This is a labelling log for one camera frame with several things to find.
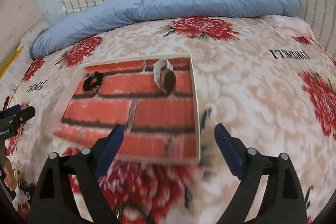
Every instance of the floral bedsheet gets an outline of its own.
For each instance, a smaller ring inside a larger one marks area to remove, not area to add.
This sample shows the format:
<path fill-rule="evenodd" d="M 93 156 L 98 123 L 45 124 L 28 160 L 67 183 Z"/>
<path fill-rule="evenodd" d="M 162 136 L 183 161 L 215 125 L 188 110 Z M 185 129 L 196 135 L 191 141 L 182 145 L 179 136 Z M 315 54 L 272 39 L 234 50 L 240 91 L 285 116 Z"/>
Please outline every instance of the floral bedsheet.
<path fill-rule="evenodd" d="M 110 206 L 136 203 L 154 223 L 216 223 L 236 191 L 214 141 L 223 123 L 231 135 L 264 155 L 286 152 L 297 171 L 313 220 L 336 188 L 336 68 L 309 38 L 282 38 L 259 19 L 191 17 L 141 22 L 88 38 L 33 61 L 7 105 L 32 105 L 36 116 L 8 140 L 10 160 L 36 183 L 49 153 L 78 150 L 45 134 L 60 94 L 78 64 L 108 59 L 189 53 L 194 62 L 201 132 L 201 162 L 164 166 L 115 160 L 98 183 Z M 81 215 L 90 219 L 78 182 L 71 184 Z M 247 220 L 256 216 L 262 179 Z M 17 190 L 14 206 L 28 218 Z M 124 223 L 144 223 L 129 208 Z"/>

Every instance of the bedsheet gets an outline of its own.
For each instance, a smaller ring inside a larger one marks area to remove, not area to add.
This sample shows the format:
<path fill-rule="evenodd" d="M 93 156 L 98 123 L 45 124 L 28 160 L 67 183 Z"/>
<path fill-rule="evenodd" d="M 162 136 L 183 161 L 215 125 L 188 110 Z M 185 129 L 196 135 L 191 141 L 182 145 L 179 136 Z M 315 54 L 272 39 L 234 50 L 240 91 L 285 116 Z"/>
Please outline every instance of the bedsheet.
<path fill-rule="evenodd" d="M 47 135 L 46 128 L 80 63 L 173 53 L 193 58 L 199 112 L 206 117 L 201 162 L 164 166 L 115 160 L 99 181 L 110 206 L 137 200 L 155 223 L 216 223 L 239 185 L 214 141 L 214 127 L 221 122 L 247 147 L 264 155 L 289 154 L 313 220 L 336 188 L 334 60 L 310 38 L 283 38 L 257 18 L 141 22 L 33 61 L 9 94 L 9 106 L 36 108 L 36 116 L 6 143 L 15 169 L 36 183 L 49 153 L 78 152 L 68 141 Z M 39 83 L 42 88 L 30 88 Z M 90 219 L 75 177 L 71 185 L 81 215 Z M 257 214 L 265 186 L 262 178 L 247 219 Z M 20 190 L 14 206 L 23 217 L 29 215 Z M 124 220 L 143 223 L 132 210 Z"/>
<path fill-rule="evenodd" d="M 46 56 L 78 41 L 139 21 L 190 16 L 295 16 L 299 0 L 111 0 L 72 15 L 41 34 L 31 58 Z"/>

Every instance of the hand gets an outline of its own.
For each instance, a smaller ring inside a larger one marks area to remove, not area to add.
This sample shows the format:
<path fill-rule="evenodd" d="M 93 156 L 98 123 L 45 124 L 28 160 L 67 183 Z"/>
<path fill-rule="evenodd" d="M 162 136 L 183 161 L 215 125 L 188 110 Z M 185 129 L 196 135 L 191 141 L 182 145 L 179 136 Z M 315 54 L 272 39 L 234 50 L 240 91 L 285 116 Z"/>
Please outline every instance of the hand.
<path fill-rule="evenodd" d="M 10 155 L 9 150 L 6 148 L 6 156 Z M 14 176 L 14 171 L 12 168 L 12 164 L 9 159 L 6 160 L 5 165 L 3 167 L 4 172 L 6 173 L 5 177 L 5 184 L 6 186 L 11 189 L 11 191 L 14 191 L 16 189 L 17 183 L 16 178 Z"/>

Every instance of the yellow strip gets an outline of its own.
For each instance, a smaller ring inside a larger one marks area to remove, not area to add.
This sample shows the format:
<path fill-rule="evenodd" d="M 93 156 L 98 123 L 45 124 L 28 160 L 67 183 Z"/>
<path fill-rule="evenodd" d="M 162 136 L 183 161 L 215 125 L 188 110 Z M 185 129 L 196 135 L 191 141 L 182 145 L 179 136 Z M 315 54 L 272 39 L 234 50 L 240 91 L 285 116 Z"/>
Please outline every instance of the yellow strip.
<path fill-rule="evenodd" d="M 14 54 L 13 56 L 5 63 L 4 67 L 2 68 L 2 70 L 0 70 L 0 79 L 1 77 L 4 75 L 5 71 L 8 69 L 8 67 L 11 65 L 11 63 L 13 63 L 13 61 L 19 56 L 19 54 L 22 52 L 23 50 L 23 46 L 21 46 L 21 48 L 19 48 Z"/>

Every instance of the black text on bedsheet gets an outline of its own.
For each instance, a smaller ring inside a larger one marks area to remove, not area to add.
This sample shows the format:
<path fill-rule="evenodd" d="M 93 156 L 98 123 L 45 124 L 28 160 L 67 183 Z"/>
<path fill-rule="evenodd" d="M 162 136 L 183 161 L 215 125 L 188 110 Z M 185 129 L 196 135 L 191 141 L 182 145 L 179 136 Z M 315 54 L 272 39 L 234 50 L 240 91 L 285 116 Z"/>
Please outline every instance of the black text on bedsheet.
<path fill-rule="evenodd" d="M 44 81 L 44 82 L 39 82 L 39 83 L 34 84 L 34 85 L 30 85 L 30 86 L 28 87 L 28 89 L 26 90 L 26 92 L 30 92 L 30 91 L 33 91 L 33 90 L 40 90 L 41 88 L 43 88 L 43 85 L 44 85 L 44 83 L 45 83 L 46 81 Z"/>
<path fill-rule="evenodd" d="M 285 50 L 269 50 L 275 59 L 294 58 L 294 59 L 310 59 L 305 51 L 285 51 Z"/>

